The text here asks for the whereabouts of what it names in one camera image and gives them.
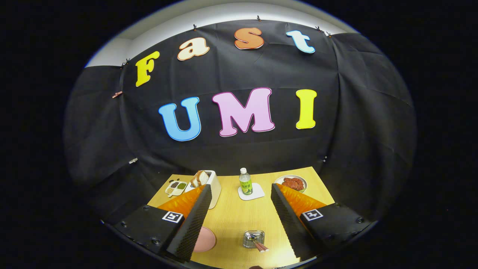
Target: toast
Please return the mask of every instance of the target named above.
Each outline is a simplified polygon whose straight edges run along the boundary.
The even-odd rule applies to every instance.
[[[206,174],[204,171],[198,171],[193,179],[191,180],[191,185],[194,188],[197,188],[199,186],[205,185],[207,183],[207,180],[209,179],[209,176]]]

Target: meat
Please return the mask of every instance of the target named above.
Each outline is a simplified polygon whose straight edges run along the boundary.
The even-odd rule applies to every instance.
[[[282,183],[282,185],[287,186],[296,191],[301,191],[304,189],[304,183],[298,178],[284,178],[284,182]]]

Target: plastic bottle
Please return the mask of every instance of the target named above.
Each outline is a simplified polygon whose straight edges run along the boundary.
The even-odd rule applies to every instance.
[[[239,181],[242,187],[242,193],[244,193],[244,195],[251,195],[252,180],[250,179],[250,174],[247,173],[247,169],[245,168],[240,169]]]

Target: table top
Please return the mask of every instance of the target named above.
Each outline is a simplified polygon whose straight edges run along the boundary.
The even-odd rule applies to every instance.
[[[267,174],[251,174],[253,183],[258,183],[265,196],[250,201],[238,195],[239,173],[235,176],[217,176],[222,190],[214,208],[208,210],[203,226],[216,236],[216,245],[206,252],[193,252],[191,260],[197,263],[227,269],[248,269],[259,265],[264,269],[291,265],[299,262],[285,234],[284,227],[271,200],[272,183],[284,175],[296,175],[307,181],[304,194],[327,205],[334,203],[314,168],[307,167]],[[168,198],[165,189],[170,180],[189,182],[193,176],[172,175],[149,201],[149,206],[158,207],[177,196]],[[242,246],[245,231],[262,230],[264,245],[270,249],[260,253],[255,248]]]

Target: letter m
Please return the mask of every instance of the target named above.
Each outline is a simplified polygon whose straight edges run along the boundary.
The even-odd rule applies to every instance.
[[[274,129],[269,110],[269,96],[272,94],[270,88],[256,88],[250,92],[246,106],[242,106],[239,100],[231,92],[222,92],[213,96],[212,101],[219,106],[222,130],[220,136],[233,136],[237,129],[232,127],[234,120],[243,133],[249,129],[250,122],[254,116],[254,132],[266,132]]]

